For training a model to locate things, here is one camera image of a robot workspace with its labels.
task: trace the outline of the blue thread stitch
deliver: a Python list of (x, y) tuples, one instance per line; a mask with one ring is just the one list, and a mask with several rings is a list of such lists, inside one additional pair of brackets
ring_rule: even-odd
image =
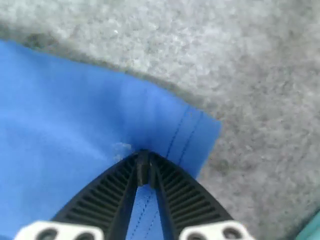
[(136, 226), (135, 226), (135, 228), (134, 228), (134, 230), (133, 230), (133, 232), (132, 232), (132, 234), (131, 234), (130, 240), (132, 240), (133, 237), (134, 237), (134, 235), (135, 235), (135, 232), (136, 232), (136, 230), (137, 230), (137, 228), (138, 228), (138, 226), (139, 226), (139, 224), (140, 224), (140, 222), (141, 222), (142, 217), (144, 216), (146, 207), (147, 207), (147, 205), (148, 205), (148, 203), (149, 203), (149, 201), (150, 201), (151, 196), (152, 196), (152, 195), (150, 194), (149, 197), (148, 197), (148, 199), (146, 200), (146, 203), (145, 203), (144, 206), (143, 206), (143, 209), (142, 209), (142, 211), (141, 211), (141, 213), (140, 213), (140, 217), (139, 217), (139, 219), (138, 219), (138, 222), (136, 223)]
[(144, 239), (147, 239), (148, 234), (149, 234), (149, 232), (150, 232), (150, 230), (151, 230), (151, 228), (152, 228), (152, 226), (153, 226), (153, 224), (154, 224), (154, 222), (155, 222), (155, 219), (156, 219), (156, 216), (157, 216), (158, 212), (159, 212), (159, 210), (157, 210), (157, 211), (155, 212), (155, 214), (154, 214), (154, 216), (153, 216), (153, 218), (152, 218), (151, 224), (150, 224), (148, 230), (146, 231), (146, 234), (145, 234)]
[[(198, 125), (199, 125), (199, 123), (200, 123), (203, 115), (204, 115), (204, 113), (201, 112), (198, 121), (196, 121), (196, 123), (195, 123), (195, 125), (194, 125), (194, 127), (193, 127), (193, 130), (192, 130), (192, 132), (190, 133), (190, 136), (189, 136), (188, 140), (186, 141), (186, 143), (185, 143), (185, 145), (184, 145), (184, 147), (183, 147), (183, 149), (182, 149), (182, 153), (181, 153), (181, 156), (180, 156), (179, 161), (178, 161), (178, 164), (177, 164), (178, 166), (180, 166), (180, 164), (181, 164), (181, 162), (182, 162), (182, 158), (183, 158), (185, 152), (187, 151), (188, 145), (189, 145), (189, 143), (190, 143), (190, 141), (191, 141), (194, 133), (196, 132), (197, 127), (198, 127)], [(150, 232), (150, 230), (151, 230), (151, 227), (152, 227), (153, 224), (154, 224), (154, 220), (156, 219), (157, 214), (158, 214), (158, 211), (156, 211), (156, 213), (154, 214), (153, 220), (152, 220), (152, 222), (151, 222), (151, 224), (150, 224), (150, 226), (149, 226), (149, 228), (148, 228), (148, 231), (147, 231), (146, 234), (145, 234), (145, 238), (144, 238), (144, 239), (147, 238), (147, 236), (148, 236), (148, 234), (149, 234), (149, 232)]]
[[(185, 111), (184, 111), (184, 114), (183, 114), (183, 116), (182, 116), (182, 118), (181, 118), (181, 120), (180, 120), (177, 128), (176, 128), (176, 131), (175, 131), (174, 134), (173, 134), (173, 137), (172, 137), (171, 142), (170, 142), (169, 147), (168, 147), (168, 151), (167, 151), (167, 153), (166, 153), (166, 157), (169, 156), (171, 147), (172, 147), (172, 145), (173, 145), (173, 143), (174, 143), (174, 141), (175, 141), (175, 139), (176, 139), (176, 137), (177, 137), (177, 134), (178, 134), (178, 132), (179, 132), (179, 130), (180, 130), (180, 127), (181, 127), (184, 119), (186, 118), (186, 115), (187, 115), (187, 112), (188, 112), (189, 108), (190, 108), (190, 106), (188, 105), (187, 108), (186, 108)], [(142, 218), (144, 217), (144, 215), (145, 215), (144, 213), (145, 213), (145, 210), (146, 210), (146, 208), (147, 208), (147, 206), (148, 206), (148, 203), (149, 203), (149, 201), (150, 201), (151, 196), (152, 196), (152, 194), (150, 193), (150, 195), (148, 196), (148, 199), (147, 199), (145, 205), (143, 206), (143, 209), (142, 209), (142, 211), (141, 211), (141, 214), (140, 214), (140, 217), (139, 217), (139, 219), (138, 219), (138, 222), (136, 223), (136, 226), (135, 226), (134, 230), (132, 231), (132, 235), (131, 235), (131, 237), (130, 237), (130, 240), (133, 239), (133, 237), (134, 237), (134, 235), (135, 235), (135, 233), (136, 233), (136, 231), (137, 231), (137, 228), (139, 227), (139, 224), (140, 224), (140, 222), (141, 222), (141, 219), (142, 219)]]
[(175, 133), (173, 134), (173, 137), (172, 137), (171, 142), (170, 142), (169, 147), (168, 147), (168, 152), (167, 152), (166, 155), (165, 155), (166, 158), (168, 158), (168, 156), (169, 156), (171, 147), (172, 147), (172, 145), (174, 144), (174, 141), (175, 141), (175, 139), (176, 139), (176, 137), (177, 137), (177, 134), (178, 134), (178, 132), (179, 132), (179, 130), (180, 130), (180, 127), (181, 127), (182, 123), (184, 122), (184, 119), (186, 118), (186, 115), (187, 115), (187, 112), (189, 111), (189, 108), (190, 108), (190, 106), (188, 106), (188, 107), (185, 109), (184, 114), (183, 114), (183, 117), (181, 118), (181, 120), (180, 120), (180, 122), (179, 122), (179, 124), (178, 124), (178, 127), (176, 128)]
[(196, 132), (196, 130), (197, 130), (197, 127), (198, 127), (198, 125), (199, 125), (199, 123), (200, 123), (203, 115), (204, 115), (204, 113), (201, 112), (198, 121), (197, 121), (196, 124), (194, 125), (194, 128), (193, 128), (193, 130), (192, 130), (192, 132), (191, 132), (188, 140), (186, 141), (186, 143), (185, 143), (185, 145), (184, 145), (184, 147), (183, 147), (183, 149), (182, 149), (182, 153), (181, 153), (181, 157), (180, 157), (180, 159), (179, 159), (178, 165), (181, 164), (182, 158), (184, 157), (185, 152), (186, 152), (187, 149), (188, 149), (189, 143), (191, 142), (191, 139), (192, 139), (192, 137), (194, 136), (194, 134), (195, 134), (195, 132)]

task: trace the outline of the blue cloth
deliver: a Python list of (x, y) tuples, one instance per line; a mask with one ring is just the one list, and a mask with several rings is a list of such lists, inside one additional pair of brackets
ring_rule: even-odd
[(320, 240), (320, 212), (304, 227), (295, 240)]
[[(51, 219), (139, 149), (196, 176), (220, 127), (152, 83), (0, 41), (0, 235)], [(163, 239), (148, 186), (137, 191), (126, 239)]]

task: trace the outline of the gray carpet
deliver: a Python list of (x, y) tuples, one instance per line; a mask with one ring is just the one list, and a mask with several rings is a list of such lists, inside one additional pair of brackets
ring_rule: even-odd
[(223, 121), (200, 182), (259, 240), (320, 207), (320, 1), (2, 0), (0, 37), (129, 72)]

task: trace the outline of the clamp jaw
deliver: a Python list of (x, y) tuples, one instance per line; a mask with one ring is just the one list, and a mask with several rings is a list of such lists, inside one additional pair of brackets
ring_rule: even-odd
[[(52, 222), (34, 223), (38, 224), (38, 230), (43, 229), (33, 231), (38, 234), (29, 239), (125, 240), (137, 188), (145, 184), (156, 191), (165, 240), (253, 240), (245, 227), (233, 221), (219, 202), (188, 173), (146, 150), (107, 169), (74, 196)], [(55, 238), (39, 238), (46, 229), (58, 232), (59, 228), (59, 232), (69, 229), (80, 237), (82, 233), (87, 234), (87, 238), (76, 235), (58, 238), (60, 234)], [(16, 240), (28, 240), (18, 237), (19, 233)]]

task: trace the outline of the screw hole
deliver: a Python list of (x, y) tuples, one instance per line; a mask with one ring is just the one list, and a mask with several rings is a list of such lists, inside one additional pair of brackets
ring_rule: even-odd
[(95, 237), (91, 233), (85, 232), (77, 236), (75, 240), (95, 240)]
[(47, 228), (39, 233), (36, 240), (54, 240), (57, 236), (57, 230), (53, 228)]
[(187, 240), (207, 240), (205, 236), (198, 232), (191, 233), (188, 237)]
[(224, 229), (223, 235), (226, 239), (241, 239), (242, 238), (241, 233), (233, 227), (228, 227), (228, 228)]

